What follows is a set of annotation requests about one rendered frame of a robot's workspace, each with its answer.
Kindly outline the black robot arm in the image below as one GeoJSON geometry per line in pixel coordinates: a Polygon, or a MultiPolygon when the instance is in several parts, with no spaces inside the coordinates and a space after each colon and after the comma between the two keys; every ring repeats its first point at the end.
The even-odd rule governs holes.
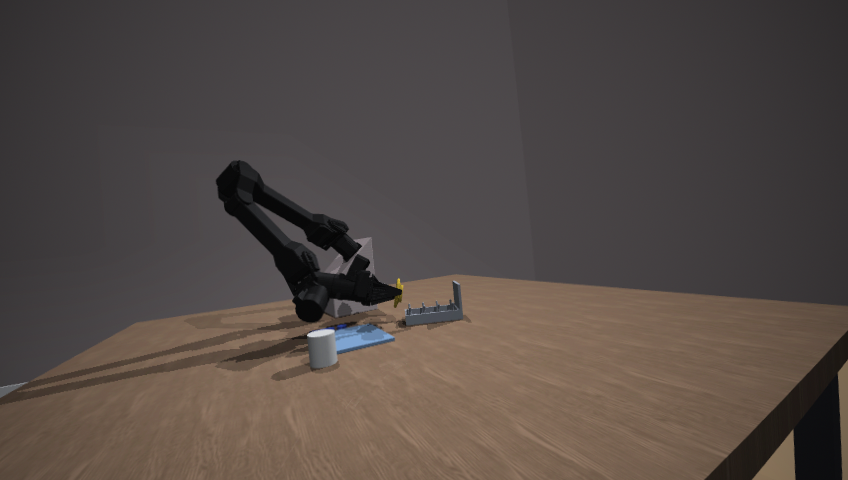
{"type": "Polygon", "coordinates": [[[306,322],[322,319],[329,298],[332,299],[336,274],[320,272],[315,253],[289,239],[256,203],[303,229],[307,240],[315,246],[325,251],[332,247],[348,262],[362,245],[346,234],[349,228],[345,222],[313,214],[269,188],[245,161],[232,161],[216,183],[218,199],[224,203],[225,210],[273,256],[276,268],[295,297],[292,302],[296,304],[298,317],[306,322]]]}

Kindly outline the yellow plate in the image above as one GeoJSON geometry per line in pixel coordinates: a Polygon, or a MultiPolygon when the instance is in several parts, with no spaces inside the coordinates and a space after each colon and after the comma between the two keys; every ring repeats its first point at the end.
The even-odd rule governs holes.
{"type": "MultiPolygon", "coordinates": [[[[402,290],[402,294],[403,294],[403,285],[401,285],[401,283],[400,283],[400,279],[397,279],[396,288],[401,289],[401,290],[402,290]]],[[[398,295],[398,296],[395,296],[395,299],[394,299],[394,308],[396,308],[396,307],[397,307],[397,305],[398,305],[398,303],[402,301],[402,294],[401,294],[401,295],[398,295]]]]}

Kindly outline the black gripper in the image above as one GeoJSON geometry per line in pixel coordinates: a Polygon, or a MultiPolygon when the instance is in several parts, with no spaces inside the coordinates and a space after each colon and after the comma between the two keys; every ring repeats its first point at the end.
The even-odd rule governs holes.
{"type": "Polygon", "coordinates": [[[344,274],[336,274],[332,284],[332,299],[348,300],[371,306],[394,300],[401,295],[402,290],[381,283],[370,271],[361,270],[356,274],[355,281],[343,279],[344,274]]]}

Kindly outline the light blue flat mat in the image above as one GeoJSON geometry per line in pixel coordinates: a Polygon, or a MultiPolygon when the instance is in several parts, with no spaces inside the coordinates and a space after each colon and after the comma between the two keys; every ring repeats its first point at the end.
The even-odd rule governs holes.
{"type": "Polygon", "coordinates": [[[335,336],[337,354],[395,341],[394,337],[378,329],[372,324],[338,329],[335,330],[335,336]]]}

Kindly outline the grey dish rack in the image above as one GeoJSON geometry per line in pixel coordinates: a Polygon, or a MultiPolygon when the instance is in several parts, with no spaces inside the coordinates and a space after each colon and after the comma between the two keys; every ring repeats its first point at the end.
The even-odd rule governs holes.
{"type": "Polygon", "coordinates": [[[438,304],[438,301],[436,301],[436,306],[432,307],[425,307],[424,302],[422,302],[422,308],[414,309],[411,309],[410,304],[408,304],[409,309],[405,309],[406,326],[462,320],[463,309],[460,284],[456,281],[452,282],[454,302],[452,302],[450,299],[450,305],[440,306],[440,304],[438,304]]]}

